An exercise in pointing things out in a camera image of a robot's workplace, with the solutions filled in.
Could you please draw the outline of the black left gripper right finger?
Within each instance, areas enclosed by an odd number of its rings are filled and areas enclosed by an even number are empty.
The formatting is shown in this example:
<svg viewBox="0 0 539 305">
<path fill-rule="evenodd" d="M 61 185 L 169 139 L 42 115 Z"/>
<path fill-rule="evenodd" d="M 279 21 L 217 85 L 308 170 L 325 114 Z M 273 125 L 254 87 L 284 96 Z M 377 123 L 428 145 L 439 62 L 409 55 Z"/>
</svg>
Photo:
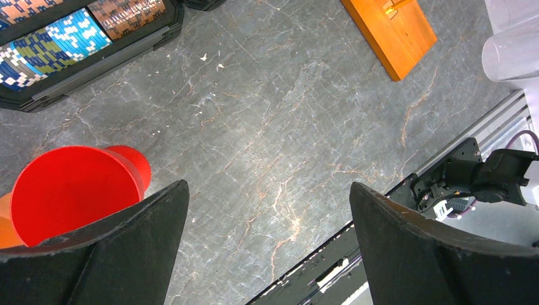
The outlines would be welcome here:
<svg viewBox="0 0 539 305">
<path fill-rule="evenodd" d="M 350 206 L 375 304 L 537 304 L 538 249 L 428 219 L 354 182 Z"/>
</svg>

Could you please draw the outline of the clear wine glass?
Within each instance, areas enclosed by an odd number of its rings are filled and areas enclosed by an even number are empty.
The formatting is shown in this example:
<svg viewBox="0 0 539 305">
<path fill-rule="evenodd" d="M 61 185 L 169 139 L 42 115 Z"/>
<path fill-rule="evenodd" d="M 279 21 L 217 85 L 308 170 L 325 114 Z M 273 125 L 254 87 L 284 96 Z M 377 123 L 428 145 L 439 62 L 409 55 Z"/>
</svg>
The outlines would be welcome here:
<svg viewBox="0 0 539 305">
<path fill-rule="evenodd" d="M 538 1 L 486 1 L 493 35 L 484 43 L 482 66 L 492 81 L 538 77 Z"/>
</svg>

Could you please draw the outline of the orange wine glass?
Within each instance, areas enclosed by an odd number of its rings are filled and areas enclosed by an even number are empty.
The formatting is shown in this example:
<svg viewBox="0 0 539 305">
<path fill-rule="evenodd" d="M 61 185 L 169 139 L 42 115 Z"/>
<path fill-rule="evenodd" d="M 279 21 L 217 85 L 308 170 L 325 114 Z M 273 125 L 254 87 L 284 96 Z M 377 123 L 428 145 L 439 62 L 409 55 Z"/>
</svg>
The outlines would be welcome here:
<svg viewBox="0 0 539 305">
<path fill-rule="evenodd" d="M 17 235 L 15 227 L 11 221 L 11 193 L 1 197 L 1 249 L 18 247 L 24 243 Z"/>
</svg>

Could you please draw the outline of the red wine glass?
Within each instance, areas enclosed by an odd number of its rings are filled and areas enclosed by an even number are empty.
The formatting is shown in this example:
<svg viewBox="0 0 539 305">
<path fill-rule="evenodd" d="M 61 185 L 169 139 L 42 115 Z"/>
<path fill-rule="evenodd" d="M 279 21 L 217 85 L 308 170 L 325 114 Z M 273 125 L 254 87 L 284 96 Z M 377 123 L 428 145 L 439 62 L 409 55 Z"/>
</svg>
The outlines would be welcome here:
<svg viewBox="0 0 539 305">
<path fill-rule="evenodd" d="M 148 160 L 132 147 L 56 148 L 17 177 L 10 219 L 21 242 L 34 247 L 142 201 L 151 176 Z"/>
</svg>

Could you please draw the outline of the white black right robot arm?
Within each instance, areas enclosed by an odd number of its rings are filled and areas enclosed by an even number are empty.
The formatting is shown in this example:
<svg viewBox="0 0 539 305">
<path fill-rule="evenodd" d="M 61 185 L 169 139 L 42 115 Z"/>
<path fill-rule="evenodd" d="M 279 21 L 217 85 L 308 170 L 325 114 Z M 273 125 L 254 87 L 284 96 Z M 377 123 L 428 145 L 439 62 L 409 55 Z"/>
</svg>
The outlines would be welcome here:
<svg viewBox="0 0 539 305">
<path fill-rule="evenodd" d="M 451 200 L 474 198 L 483 203 L 538 204 L 538 154 L 497 149 L 483 159 L 477 141 L 468 138 L 410 184 L 419 213 L 432 211 L 438 221 L 461 218 Z"/>
</svg>

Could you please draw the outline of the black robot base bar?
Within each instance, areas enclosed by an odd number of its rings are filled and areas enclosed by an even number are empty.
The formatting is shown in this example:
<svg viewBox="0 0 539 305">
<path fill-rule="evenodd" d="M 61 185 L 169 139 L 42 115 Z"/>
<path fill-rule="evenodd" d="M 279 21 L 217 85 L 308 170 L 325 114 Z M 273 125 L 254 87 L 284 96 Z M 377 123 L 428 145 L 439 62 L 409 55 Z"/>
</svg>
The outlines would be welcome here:
<svg viewBox="0 0 539 305">
<path fill-rule="evenodd" d="M 424 214 L 432 212 L 434 203 L 462 194 L 450 189 L 443 178 L 445 167 L 453 161 L 482 161 L 477 141 L 464 138 L 451 144 L 418 173 L 390 189 L 386 197 Z M 354 224 L 349 222 L 249 304 L 365 304 L 367 289 Z"/>
</svg>

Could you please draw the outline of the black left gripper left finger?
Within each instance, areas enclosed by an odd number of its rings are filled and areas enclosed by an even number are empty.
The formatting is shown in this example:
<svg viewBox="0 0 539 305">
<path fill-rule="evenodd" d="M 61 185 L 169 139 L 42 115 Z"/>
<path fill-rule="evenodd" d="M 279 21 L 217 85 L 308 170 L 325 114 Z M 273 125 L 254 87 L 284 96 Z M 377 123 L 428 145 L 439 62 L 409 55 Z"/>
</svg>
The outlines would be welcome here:
<svg viewBox="0 0 539 305">
<path fill-rule="evenodd" d="M 35 247 L 1 250 L 1 303 L 163 304 L 188 206 L 178 180 Z"/>
</svg>

